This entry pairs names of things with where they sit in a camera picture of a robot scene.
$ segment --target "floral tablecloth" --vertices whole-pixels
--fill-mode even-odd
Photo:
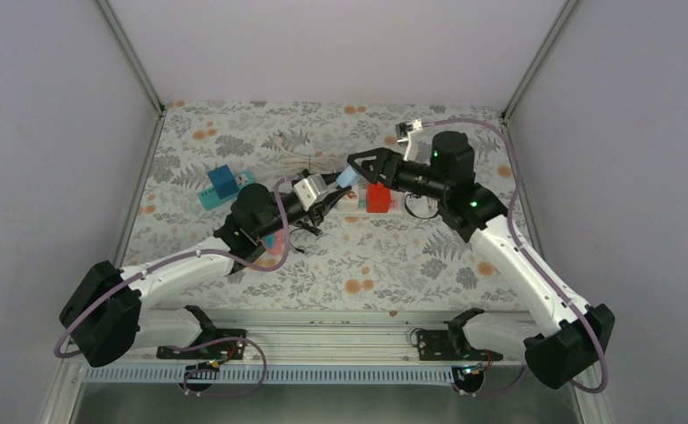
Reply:
[[[495,110],[447,106],[334,104],[312,102],[174,102],[170,105],[125,257],[135,264],[194,245],[221,226],[224,205],[205,211],[197,192],[210,186],[207,172],[229,164],[235,172],[268,174],[285,157],[274,143],[304,155],[335,155],[395,144],[395,123],[472,117],[499,125]],[[418,135],[419,161],[426,162],[432,136],[465,132],[476,151],[477,179],[507,202],[514,189],[502,141],[475,125],[427,128]],[[261,180],[270,185],[276,178]],[[525,222],[518,222],[525,232]],[[440,218],[329,217],[316,238],[291,236],[305,249],[292,252],[277,272],[244,270],[205,281],[163,307],[385,311],[483,307],[525,310],[493,265],[453,233]],[[265,253],[258,262],[276,263]]]

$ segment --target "black wire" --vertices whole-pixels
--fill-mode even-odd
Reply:
[[[411,333],[409,333],[409,343],[410,343],[413,347],[419,347],[419,344],[418,344],[418,343],[417,343],[417,344],[414,344],[414,343],[412,342],[413,333],[415,333],[416,331],[419,331],[419,330],[424,331],[424,329],[422,329],[422,328],[420,328],[420,327],[417,327],[417,328],[413,329]]]
[[[418,199],[419,197],[415,197],[413,193],[408,193],[406,196],[404,196],[404,209],[405,209],[407,214],[413,216],[414,218],[427,220],[427,219],[437,218],[437,216],[440,214],[440,212],[437,211],[432,216],[417,216],[416,214],[413,213],[411,208],[409,208],[409,202],[406,201],[410,197],[412,197],[413,199]]]
[[[294,230],[291,230],[291,231],[289,232],[289,246],[291,246],[291,248],[294,249],[294,250],[296,250],[298,253],[300,253],[300,254],[305,254],[305,249],[300,249],[299,247],[296,247],[296,246],[294,246],[293,243],[291,243],[291,234],[294,234],[295,232],[297,232],[297,231],[299,231],[299,230],[304,230],[304,228],[297,227],[297,228],[295,228]]]

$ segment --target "red cube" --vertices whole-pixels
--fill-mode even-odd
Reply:
[[[367,212],[384,214],[390,209],[390,190],[382,183],[367,186]]]

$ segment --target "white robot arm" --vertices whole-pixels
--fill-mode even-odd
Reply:
[[[316,230],[314,227],[351,189],[333,186],[338,176],[304,171],[299,178],[290,179],[292,193],[279,195],[276,201],[264,185],[248,185],[231,205],[224,225],[199,244],[122,269],[115,269],[109,261],[94,265],[60,313],[66,331],[55,354],[61,358],[78,354],[60,352],[66,336],[71,336],[92,367],[110,364],[130,349],[191,345],[207,331],[207,325],[211,326],[201,319],[199,309],[152,308],[188,287],[215,281],[244,267],[266,271],[279,268],[252,264],[265,251],[262,240],[281,230],[284,221],[287,227],[296,224]]]
[[[421,127],[421,122],[401,124],[397,133]],[[475,181],[473,158],[464,133],[445,131],[432,139],[429,164],[387,148],[349,155],[347,162],[370,183],[438,200],[442,220],[491,260],[535,321],[518,323],[480,309],[466,311],[449,323],[456,349],[488,349],[523,360],[541,382],[561,387],[602,355],[614,315],[606,305],[592,307],[573,291],[510,227],[508,209]]]

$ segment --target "gray wall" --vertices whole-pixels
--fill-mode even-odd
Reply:
[[[167,101],[500,109],[564,0],[110,3]]]
[[[581,2],[511,122],[549,261],[616,314],[617,421],[688,422],[688,2]]]
[[[112,256],[154,124],[93,1],[0,1],[0,423],[39,416],[57,314]]]

